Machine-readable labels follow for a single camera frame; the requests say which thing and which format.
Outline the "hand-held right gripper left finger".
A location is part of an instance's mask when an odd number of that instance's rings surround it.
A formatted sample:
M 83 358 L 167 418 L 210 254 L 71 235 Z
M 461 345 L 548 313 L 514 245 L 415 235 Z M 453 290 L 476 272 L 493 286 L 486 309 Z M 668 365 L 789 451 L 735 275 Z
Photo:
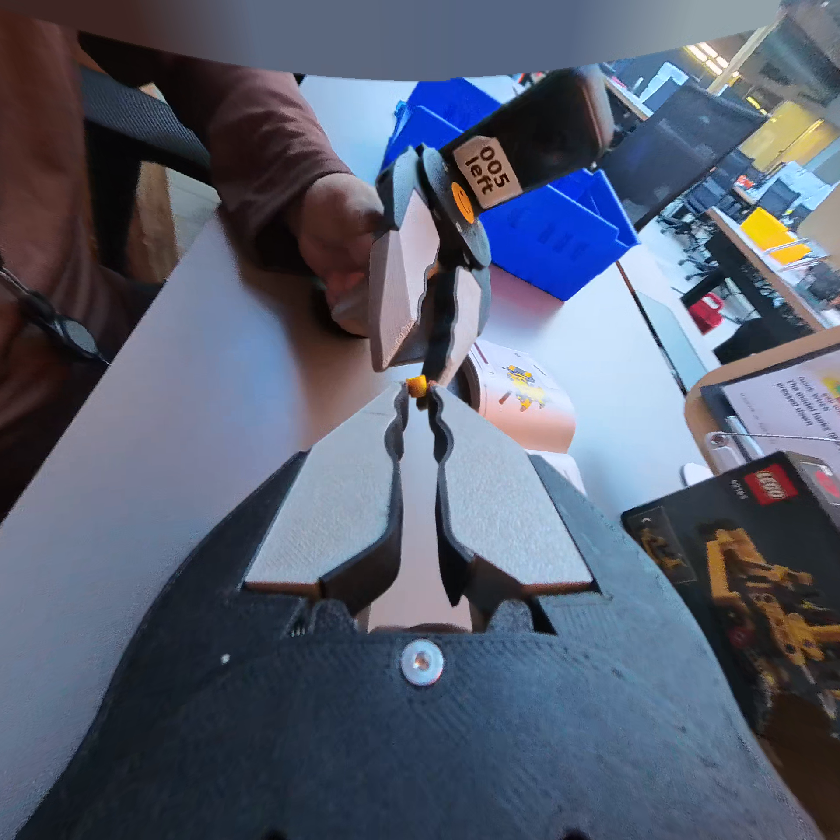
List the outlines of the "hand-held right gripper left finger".
M 382 394 L 304 455 L 245 576 L 254 592 L 368 610 L 401 566 L 401 461 L 409 396 Z

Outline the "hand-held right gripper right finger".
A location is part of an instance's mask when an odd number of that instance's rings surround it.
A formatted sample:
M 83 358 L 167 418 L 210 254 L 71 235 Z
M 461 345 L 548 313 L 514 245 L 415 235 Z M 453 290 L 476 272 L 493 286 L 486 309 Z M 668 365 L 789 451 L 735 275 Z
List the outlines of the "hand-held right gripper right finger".
M 452 606 L 588 592 L 595 579 L 528 452 L 432 385 L 440 578 Z

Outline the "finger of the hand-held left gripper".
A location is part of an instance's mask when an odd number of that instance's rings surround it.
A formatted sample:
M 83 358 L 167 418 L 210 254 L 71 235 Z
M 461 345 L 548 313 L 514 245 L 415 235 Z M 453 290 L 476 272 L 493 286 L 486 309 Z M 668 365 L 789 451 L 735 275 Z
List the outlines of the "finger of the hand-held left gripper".
M 480 336 L 489 316 L 488 268 L 442 269 L 434 278 L 434 299 L 423 375 L 447 386 Z
M 404 364 L 427 294 L 428 275 L 437 262 L 440 237 L 421 194 L 413 193 L 398 229 L 390 229 L 371 248 L 369 328 L 371 360 L 377 372 Z

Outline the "person's left forearm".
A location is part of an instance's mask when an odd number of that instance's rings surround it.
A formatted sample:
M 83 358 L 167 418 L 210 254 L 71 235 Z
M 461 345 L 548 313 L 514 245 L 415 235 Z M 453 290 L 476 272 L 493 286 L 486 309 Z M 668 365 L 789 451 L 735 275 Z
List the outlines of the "person's left forearm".
M 318 180 L 348 175 L 288 72 L 230 65 L 80 32 L 81 49 L 116 81 L 155 85 L 209 154 L 229 226 L 263 269 L 314 274 L 287 211 Z

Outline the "lego instruction booklet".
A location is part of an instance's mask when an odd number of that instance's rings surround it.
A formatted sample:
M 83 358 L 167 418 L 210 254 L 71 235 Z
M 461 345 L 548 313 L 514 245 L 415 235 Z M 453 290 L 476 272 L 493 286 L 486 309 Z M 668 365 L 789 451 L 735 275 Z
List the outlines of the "lego instruction booklet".
M 532 455 L 545 459 L 581 494 L 585 485 L 570 449 L 576 413 L 544 365 L 519 350 L 476 341 L 453 387 L 460 398 Z

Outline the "black lego set box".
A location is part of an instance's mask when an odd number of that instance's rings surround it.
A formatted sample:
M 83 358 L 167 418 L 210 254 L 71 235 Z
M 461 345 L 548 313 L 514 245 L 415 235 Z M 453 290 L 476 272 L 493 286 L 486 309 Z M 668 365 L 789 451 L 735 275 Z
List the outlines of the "black lego set box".
M 775 452 L 629 509 L 621 523 L 692 612 L 754 731 L 777 699 L 796 697 L 838 739 L 837 471 Z

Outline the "person's left hand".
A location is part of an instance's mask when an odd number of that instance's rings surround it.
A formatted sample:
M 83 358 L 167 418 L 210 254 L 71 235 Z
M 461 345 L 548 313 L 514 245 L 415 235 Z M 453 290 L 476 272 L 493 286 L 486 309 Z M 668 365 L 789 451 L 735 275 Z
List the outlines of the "person's left hand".
M 355 337 L 369 336 L 371 248 L 384 230 L 380 197 L 355 175 L 318 179 L 298 206 L 295 232 L 301 257 L 322 283 L 331 320 Z

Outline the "blue plastic bin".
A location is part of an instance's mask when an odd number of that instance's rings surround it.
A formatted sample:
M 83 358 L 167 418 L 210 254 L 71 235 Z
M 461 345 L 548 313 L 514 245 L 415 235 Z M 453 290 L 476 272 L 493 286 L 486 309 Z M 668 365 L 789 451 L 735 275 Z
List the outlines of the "blue plastic bin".
M 639 245 L 603 171 L 581 170 L 481 215 L 492 263 L 568 301 Z
M 396 105 L 395 127 L 380 171 L 419 144 L 442 149 L 523 91 L 509 77 L 419 81 L 407 99 Z

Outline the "wooden clipboard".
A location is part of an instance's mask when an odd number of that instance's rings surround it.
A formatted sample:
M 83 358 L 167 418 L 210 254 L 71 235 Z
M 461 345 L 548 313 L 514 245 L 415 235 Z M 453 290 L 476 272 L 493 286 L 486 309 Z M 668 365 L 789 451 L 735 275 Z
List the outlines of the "wooden clipboard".
M 723 428 L 718 415 L 706 403 L 704 389 L 788 368 L 802 360 L 838 350 L 838 347 L 839 327 L 836 326 L 724 364 L 692 386 L 686 397 L 686 425 L 712 475 L 719 476 L 724 469 L 716 463 L 707 438 L 709 435 L 722 434 Z

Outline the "red plastic object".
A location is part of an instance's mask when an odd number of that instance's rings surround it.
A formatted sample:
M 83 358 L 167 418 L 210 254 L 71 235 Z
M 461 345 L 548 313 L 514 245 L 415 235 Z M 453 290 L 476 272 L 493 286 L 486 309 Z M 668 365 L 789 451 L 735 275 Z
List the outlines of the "red plastic object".
M 688 313 L 701 334 L 707 335 L 721 326 L 724 318 L 721 313 L 723 300 L 710 292 L 688 307 Z

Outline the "yellow box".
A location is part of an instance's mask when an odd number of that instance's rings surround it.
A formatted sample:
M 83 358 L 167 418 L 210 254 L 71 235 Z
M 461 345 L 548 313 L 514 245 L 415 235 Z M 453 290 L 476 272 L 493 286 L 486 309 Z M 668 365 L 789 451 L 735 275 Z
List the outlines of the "yellow box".
M 795 234 L 766 209 L 756 206 L 741 223 L 743 235 L 756 248 L 781 266 L 789 266 L 812 255 Z

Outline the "black desk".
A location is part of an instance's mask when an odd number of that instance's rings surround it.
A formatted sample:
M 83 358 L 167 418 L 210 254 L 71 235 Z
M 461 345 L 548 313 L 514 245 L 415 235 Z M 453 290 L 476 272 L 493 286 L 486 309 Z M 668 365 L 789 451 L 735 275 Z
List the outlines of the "black desk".
M 713 225 L 706 250 L 776 340 L 786 343 L 838 327 L 838 314 L 815 309 L 730 216 L 716 207 L 705 216 Z

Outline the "white printed paper sheet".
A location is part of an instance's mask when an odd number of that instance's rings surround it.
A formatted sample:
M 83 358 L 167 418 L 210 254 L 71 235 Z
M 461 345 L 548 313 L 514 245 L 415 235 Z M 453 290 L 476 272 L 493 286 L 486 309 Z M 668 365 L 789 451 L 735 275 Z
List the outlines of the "white printed paper sheet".
M 763 452 L 774 448 L 838 461 L 838 345 L 727 382 L 721 393 Z

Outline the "person's brown sweater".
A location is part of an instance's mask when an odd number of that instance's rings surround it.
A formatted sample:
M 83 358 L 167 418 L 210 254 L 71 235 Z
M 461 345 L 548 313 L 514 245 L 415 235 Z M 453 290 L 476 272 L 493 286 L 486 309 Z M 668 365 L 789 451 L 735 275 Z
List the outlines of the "person's brown sweater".
M 78 321 L 111 360 L 157 289 L 101 267 L 95 256 L 75 44 L 75 35 L 56 24 L 2 12 L 2 267 Z M 73 359 L 29 322 L 4 280 L 1 301 L 5 518 L 104 366 Z

